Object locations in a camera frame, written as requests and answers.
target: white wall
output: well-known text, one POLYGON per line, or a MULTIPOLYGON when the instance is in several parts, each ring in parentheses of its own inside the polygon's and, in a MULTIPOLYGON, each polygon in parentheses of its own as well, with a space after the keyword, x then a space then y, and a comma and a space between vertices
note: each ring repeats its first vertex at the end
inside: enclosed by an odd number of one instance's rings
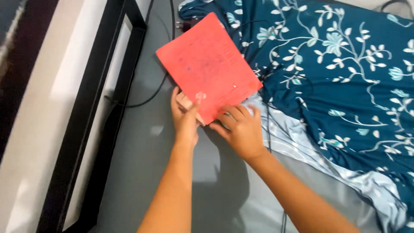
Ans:
MULTIPOLYGON (((0 232, 36 231, 56 158, 107 0, 60 0, 0 164, 0 232)), ((150 0, 137 0, 146 17, 150 0)), ((116 83, 130 27, 121 36, 103 93, 116 83)), ((98 105, 65 227, 78 218, 105 102, 98 105)))

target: power adapter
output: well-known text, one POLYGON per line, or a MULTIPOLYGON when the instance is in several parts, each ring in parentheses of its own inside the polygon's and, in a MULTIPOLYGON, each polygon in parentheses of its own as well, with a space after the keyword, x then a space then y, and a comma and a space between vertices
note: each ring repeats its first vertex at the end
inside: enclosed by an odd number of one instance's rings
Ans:
POLYGON ((180 28, 183 32, 186 32, 194 27, 199 21, 199 19, 191 18, 182 22, 176 22, 176 28, 180 28))

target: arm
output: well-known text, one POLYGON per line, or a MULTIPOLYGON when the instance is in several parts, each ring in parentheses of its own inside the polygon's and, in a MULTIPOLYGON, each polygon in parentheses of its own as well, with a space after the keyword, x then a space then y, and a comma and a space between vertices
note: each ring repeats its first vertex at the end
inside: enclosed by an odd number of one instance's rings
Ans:
POLYGON ((223 110, 229 112, 232 117, 219 114, 217 119, 226 124, 231 131, 216 123, 210 124, 210 127, 223 136, 263 179, 299 232, 359 232, 266 150, 262 141, 260 111, 254 107, 252 109, 254 116, 243 106, 226 106, 223 110))
POLYGON ((137 233, 191 231, 193 149, 198 140, 195 116, 200 104, 193 104, 183 114, 175 101, 177 93, 176 87, 171 98, 176 140, 165 173, 137 233))

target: gray mattress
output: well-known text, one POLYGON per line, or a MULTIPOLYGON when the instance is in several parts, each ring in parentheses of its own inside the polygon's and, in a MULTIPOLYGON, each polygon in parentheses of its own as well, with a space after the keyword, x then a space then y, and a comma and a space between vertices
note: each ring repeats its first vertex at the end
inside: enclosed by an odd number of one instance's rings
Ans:
MULTIPOLYGON (((174 0, 175 9, 180 2, 174 0)), ((155 51, 171 37, 168 1, 154 1, 148 24, 129 104, 147 99, 164 76, 155 51)), ((150 103, 126 110, 95 232, 137 230, 173 145, 169 106, 172 88, 173 83, 168 80, 150 103)), ((279 232, 283 209, 260 177, 215 132, 199 128, 198 133, 200 139, 194 151, 192 232, 279 232)), ((363 232, 380 232, 374 209, 353 189, 303 162, 282 154, 275 156, 363 232)), ((290 220, 286 232, 297 232, 290 220)))

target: red folder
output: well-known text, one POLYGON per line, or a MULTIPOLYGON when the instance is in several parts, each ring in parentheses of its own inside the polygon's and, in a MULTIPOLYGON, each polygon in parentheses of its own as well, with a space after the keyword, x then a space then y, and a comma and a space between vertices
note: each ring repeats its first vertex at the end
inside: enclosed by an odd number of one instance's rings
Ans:
POLYGON ((240 104, 262 87, 214 13, 156 54, 190 101, 202 99, 206 124, 224 104, 240 104))

